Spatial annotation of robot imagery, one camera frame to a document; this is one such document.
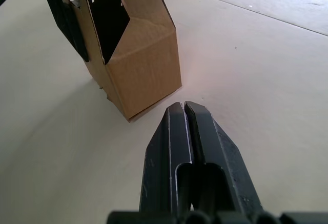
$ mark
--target white floor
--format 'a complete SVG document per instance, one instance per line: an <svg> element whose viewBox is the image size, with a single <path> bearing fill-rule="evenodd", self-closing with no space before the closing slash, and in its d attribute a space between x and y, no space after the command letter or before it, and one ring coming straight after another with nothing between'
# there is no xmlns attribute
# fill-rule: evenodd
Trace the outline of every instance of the white floor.
<svg viewBox="0 0 328 224"><path fill-rule="evenodd" d="M207 106L237 144L268 211L328 211L325 27L232 0L165 2L183 87L132 123L92 80L46 0L0 7L1 222L103 224L114 209L137 210L145 148L165 108L185 100Z"/></svg>

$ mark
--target open cardboard box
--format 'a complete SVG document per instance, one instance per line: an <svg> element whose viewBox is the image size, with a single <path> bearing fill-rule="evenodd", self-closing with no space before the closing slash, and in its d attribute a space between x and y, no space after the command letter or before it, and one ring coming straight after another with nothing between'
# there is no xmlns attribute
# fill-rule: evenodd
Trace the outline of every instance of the open cardboard box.
<svg viewBox="0 0 328 224"><path fill-rule="evenodd" d="M176 29L163 0L78 0L90 74L126 119L181 87Z"/></svg>

